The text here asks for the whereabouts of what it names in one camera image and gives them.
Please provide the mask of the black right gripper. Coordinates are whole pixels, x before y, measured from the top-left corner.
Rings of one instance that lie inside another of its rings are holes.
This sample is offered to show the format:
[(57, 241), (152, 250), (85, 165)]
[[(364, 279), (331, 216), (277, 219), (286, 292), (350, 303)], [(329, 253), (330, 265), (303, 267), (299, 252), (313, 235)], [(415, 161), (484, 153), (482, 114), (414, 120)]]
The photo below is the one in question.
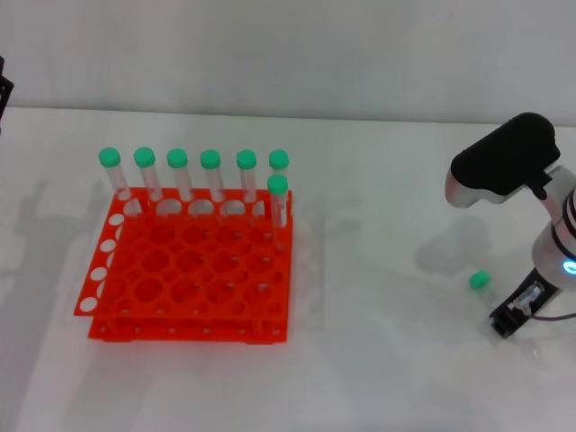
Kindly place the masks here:
[(510, 337), (517, 331), (518, 327), (522, 327), (532, 318), (532, 316), (528, 317), (517, 309), (513, 301), (535, 281), (540, 282), (544, 286), (544, 292), (532, 302), (532, 316), (560, 293), (559, 288), (547, 282), (536, 269), (533, 269), (518, 288), (503, 303), (496, 307), (489, 316), (490, 326), (501, 338)]

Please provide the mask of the clear test tube green cap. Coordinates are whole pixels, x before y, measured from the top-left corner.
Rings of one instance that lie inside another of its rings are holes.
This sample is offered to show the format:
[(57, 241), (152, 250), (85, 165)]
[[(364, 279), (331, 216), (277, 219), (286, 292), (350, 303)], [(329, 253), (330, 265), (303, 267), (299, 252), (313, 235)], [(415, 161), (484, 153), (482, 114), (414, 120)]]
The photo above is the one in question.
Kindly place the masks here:
[(148, 198), (152, 202), (160, 201), (163, 198), (163, 193), (156, 170), (154, 151), (149, 147), (140, 147), (134, 151), (133, 157), (142, 175)]
[(474, 273), (469, 279), (469, 287), (487, 310), (492, 311), (499, 305), (498, 293), (492, 286), (489, 272), (481, 270)]
[(172, 148), (166, 154), (166, 161), (172, 168), (180, 199), (183, 202), (190, 202), (194, 198), (194, 191), (186, 152), (182, 148)]
[(245, 203), (257, 200), (256, 167), (257, 156), (251, 149), (243, 149), (237, 154), (237, 166)]
[(270, 212), (273, 227), (284, 228), (287, 225), (288, 181), (284, 175), (270, 175), (267, 180)]
[(275, 149), (269, 154), (269, 166), (274, 175), (287, 176), (287, 168), (290, 164), (288, 153), (284, 149)]
[(131, 189), (122, 169), (122, 159), (117, 148), (102, 148), (98, 153), (101, 166), (105, 169), (115, 196), (124, 202), (128, 216), (134, 216), (136, 209), (132, 200)]
[(216, 149), (206, 149), (201, 154), (201, 166), (205, 170), (211, 199), (216, 203), (224, 201), (224, 188), (221, 177), (221, 155)]

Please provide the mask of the orange plastic test tube rack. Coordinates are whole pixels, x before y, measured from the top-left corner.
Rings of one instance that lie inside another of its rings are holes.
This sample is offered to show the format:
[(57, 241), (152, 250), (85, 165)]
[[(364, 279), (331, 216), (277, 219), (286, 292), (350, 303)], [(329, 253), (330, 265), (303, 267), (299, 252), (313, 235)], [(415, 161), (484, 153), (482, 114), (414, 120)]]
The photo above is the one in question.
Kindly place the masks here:
[(271, 222), (269, 195), (239, 189), (213, 202), (174, 187), (152, 202), (143, 187), (113, 199), (75, 314), (108, 342), (283, 343), (288, 336), (293, 227)]

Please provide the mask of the silver right wrist plug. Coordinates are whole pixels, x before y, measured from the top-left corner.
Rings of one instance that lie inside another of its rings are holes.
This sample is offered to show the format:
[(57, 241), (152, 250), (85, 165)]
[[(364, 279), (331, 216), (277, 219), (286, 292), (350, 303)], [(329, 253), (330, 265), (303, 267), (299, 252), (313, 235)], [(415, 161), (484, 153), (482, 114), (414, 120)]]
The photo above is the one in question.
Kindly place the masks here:
[(534, 302), (543, 292), (545, 291), (544, 286), (535, 281), (531, 283), (514, 301), (514, 306), (522, 311), (526, 316), (531, 317), (532, 312), (532, 302)]

